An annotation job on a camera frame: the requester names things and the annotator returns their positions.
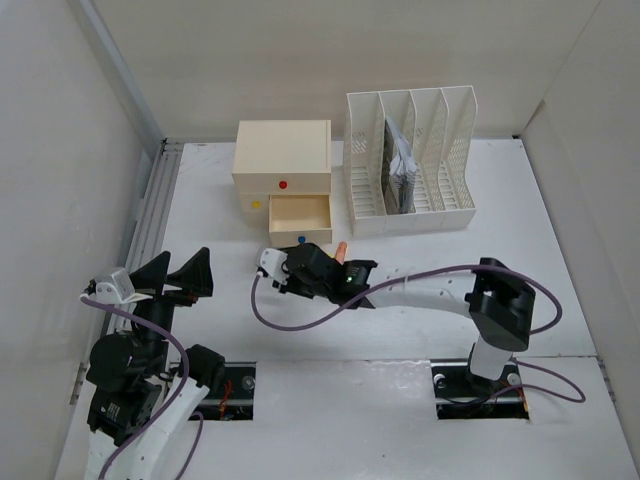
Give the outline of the orange highlighter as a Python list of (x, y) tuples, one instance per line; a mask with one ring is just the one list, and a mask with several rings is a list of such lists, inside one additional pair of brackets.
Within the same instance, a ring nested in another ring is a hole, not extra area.
[(348, 248), (348, 244), (346, 242), (340, 242), (336, 252), (335, 252), (335, 259), (340, 263), (343, 264), (346, 258), (346, 254), (347, 254), (347, 248)]

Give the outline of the cream drawer cabinet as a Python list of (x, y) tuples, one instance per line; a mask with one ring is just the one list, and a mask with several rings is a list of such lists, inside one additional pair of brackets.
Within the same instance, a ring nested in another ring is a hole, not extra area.
[[(332, 242), (329, 120), (241, 121), (232, 177), (245, 221), (265, 226), (272, 246), (298, 245), (299, 236)], [(280, 181), (288, 187), (280, 189)]]

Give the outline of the Canon guide booklet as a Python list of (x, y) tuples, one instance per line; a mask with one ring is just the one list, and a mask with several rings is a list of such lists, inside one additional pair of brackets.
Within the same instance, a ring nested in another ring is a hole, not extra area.
[(386, 115), (380, 183), (387, 215), (414, 211), (418, 171), (410, 142), (394, 119)]

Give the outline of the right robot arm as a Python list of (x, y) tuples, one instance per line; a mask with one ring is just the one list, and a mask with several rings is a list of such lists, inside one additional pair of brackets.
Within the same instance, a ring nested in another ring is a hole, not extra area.
[(373, 260), (344, 263), (315, 244), (268, 248), (258, 266), (281, 293), (321, 297), (339, 308), (409, 307), (444, 311), (471, 320), (478, 330), (465, 386), (477, 394), (495, 387), (512, 354), (529, 348), (536, 293), (523, 275), (490, 257), (470, 267), (434, 274), (384, 270)]

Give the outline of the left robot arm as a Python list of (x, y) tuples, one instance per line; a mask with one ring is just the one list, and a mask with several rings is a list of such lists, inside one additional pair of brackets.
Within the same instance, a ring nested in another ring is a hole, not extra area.
[(87, 479), (158, 479), (170, 449), (197, 407), (221, 393), (227, 406), (232, 383), (222, 355), (184, 347), (172, 334), (174, 311), (210, 297), (210, 251), (203, 247), (175, 272), (164, 251), (134, 272), (118, 267), (97, 275), (83, 304), (129, 320), (131, 327), (93, 345), (86, 379), (91, 399)]

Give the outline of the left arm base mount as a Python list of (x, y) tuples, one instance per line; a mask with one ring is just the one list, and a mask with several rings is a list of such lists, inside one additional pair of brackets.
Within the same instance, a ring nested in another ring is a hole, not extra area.
[(206, 421), (251, 421), (255, 387), (255, 362), (227, 363), (222, 385), (201, 400), (195, 411)]

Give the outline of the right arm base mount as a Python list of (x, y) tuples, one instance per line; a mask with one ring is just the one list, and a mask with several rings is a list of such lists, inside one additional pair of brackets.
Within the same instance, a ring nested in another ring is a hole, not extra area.
[(466, 360), (441, 360), (431, 363), (436, 414), (439, 420), (528, 420), (529, 411), (519, 368), (508, 362), (498, 380), (471, 374)]

